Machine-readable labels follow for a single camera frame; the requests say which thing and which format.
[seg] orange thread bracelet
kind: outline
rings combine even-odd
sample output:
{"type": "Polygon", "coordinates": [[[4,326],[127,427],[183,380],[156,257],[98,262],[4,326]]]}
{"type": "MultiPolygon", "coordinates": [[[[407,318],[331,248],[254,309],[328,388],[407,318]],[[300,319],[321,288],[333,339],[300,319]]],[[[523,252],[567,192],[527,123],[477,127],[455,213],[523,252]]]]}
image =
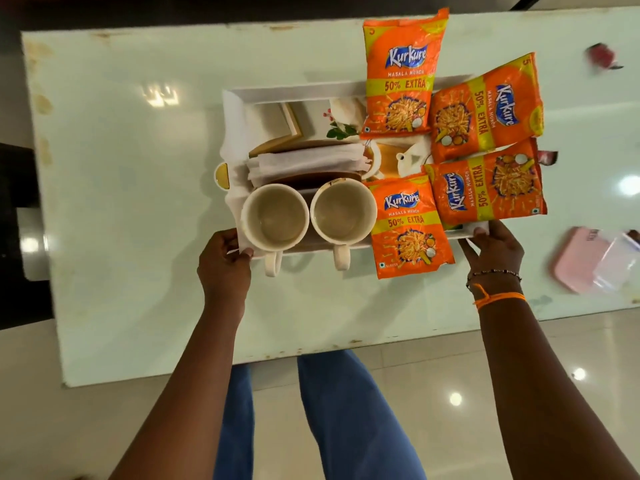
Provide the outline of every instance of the orange thread bracelet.
{"type": "Polygon", "coordinates": [[[498,301],[501,299],[518,298],[518,299],[523,299],[524,301],[527,300],[526,298],[524,298],[524,295],[522,293],[516,293],[516,292],[510,291],[508,293],[498,293],[498,294],[489,295],[489,293],[484,291],[484,288],[482,288],[482,285],[478,283],[474,283],[474,286],[478,288],[478,290],[482,291],[482,293],[484,294],[484,298],[480,298],[474,301],[474,305],[478,310],[480,310],[480,308],[482,308],[483,306],[488,305],[489,303],[493,303],[494,301],[498,301]]]}

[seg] blue jeans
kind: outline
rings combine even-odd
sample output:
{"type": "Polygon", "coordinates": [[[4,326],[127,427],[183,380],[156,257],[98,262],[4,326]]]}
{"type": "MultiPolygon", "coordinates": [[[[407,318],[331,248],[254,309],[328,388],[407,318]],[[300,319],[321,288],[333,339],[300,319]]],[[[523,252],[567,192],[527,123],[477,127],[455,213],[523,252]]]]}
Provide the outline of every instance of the blue jeans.
{"type": "MultiPolygon", "coordinates": [[[[298,357],[300,395],[327,480],[425,480],[409,438],[352,351],[298,357]]],[[[253,475],[253,399],[247,364],[231,371],[214,480],[253,475]]]]}

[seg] bracelet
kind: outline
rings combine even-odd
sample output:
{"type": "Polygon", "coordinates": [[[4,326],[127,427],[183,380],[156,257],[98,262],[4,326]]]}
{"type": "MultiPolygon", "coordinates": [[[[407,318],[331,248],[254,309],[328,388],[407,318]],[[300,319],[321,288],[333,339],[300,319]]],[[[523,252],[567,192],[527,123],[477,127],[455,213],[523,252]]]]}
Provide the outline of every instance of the bracelet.
{"type": "Polygon", "coordinates": [[[494,301],[501,300],[501,299],[518,298],[518,299],[523,299],[524,301],[527,300],[526,298],[524,298],[524,295],[522,293],[508,292],[508,293],[498,293],[498,294],[489,295],[489,293],[484,291],[484,288],[482,288],[482,285],[479,285],[478,283],[474,283],[474,286],[476,288],[478,288],[478,290],[482,291],[482,293],[484,295],[484,298],[480,298],[480,299],[474,301],[474,305],[476,306],[478,311],[483,306],[488,305],[489,303],[493,303],[494,301]]]}
{"type": "Polygon", "coordinates": [[[518,273],[515,273],[514,271],[509,271],[508,269],[490,269],[489,271],[478,271],[477,273],[471,273],[471,278],[467,280],[467,284],[466,284],[467,288],[469,288],[469,284],[471,280],[474,279],[476,276],[484,276],[485,274],[490,274],[490,273],[512,274],[518,279],[519,282],[522,281],[522,278],[520,277],[520,275],[518,273]]]}

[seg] kurkure packet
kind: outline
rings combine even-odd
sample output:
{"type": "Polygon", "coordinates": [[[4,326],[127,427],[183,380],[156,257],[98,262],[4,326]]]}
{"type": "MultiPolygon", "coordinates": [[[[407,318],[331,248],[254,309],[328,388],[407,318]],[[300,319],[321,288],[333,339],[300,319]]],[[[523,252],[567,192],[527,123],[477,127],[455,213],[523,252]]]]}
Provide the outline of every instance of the kurkure packet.
{"type": "Polygon", "coordinates": [[[442,222],[546,214],[535,138],[468,160],[425,165],[442,222]]]}
{"type": "Polygon", "coordinates": [[[542,135],[535,54],[438,91],[431,99],[429,125],[436,163],[542,135]]]}
{"type": "Polygon", "coordinates": [[[378,204],[371,231],[378,279],[429,273],[453,264],[427,175],[369,184],[378,204]]]}
{"type": "Polygon", "coordinates": [[[449,9],[443,8],[424,20],[365,20],[368,114],[361,137],[428,131],[431,91],[448,19],[449,9]]]}

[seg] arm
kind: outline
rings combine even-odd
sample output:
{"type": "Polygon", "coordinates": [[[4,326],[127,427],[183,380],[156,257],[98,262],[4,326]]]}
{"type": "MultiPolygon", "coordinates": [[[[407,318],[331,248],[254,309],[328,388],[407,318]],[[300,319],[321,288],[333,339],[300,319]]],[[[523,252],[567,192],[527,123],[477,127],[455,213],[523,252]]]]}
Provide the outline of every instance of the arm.
{"type": "Polygon", "coordinates": [[[236,329],[251,281],[235,229],[213,235],[200,256],[205,306],[156,405],[111,480],[211,480],[231,374],[236,329]]]}
{"type": "MultiPolygon", "coordinates": [[[[519,272],[524,251],[500,221],[490,234],[480,229],[472,242],[461,241],[471,266],[476,299],[482,292],[522,293],[519,280],[489,269],[519,272]]],[[[517,298],[489,303],[480,309],[495,405],[513,478],[638,479],[633,466],[569,379],[529,305],[517,298]]]]}

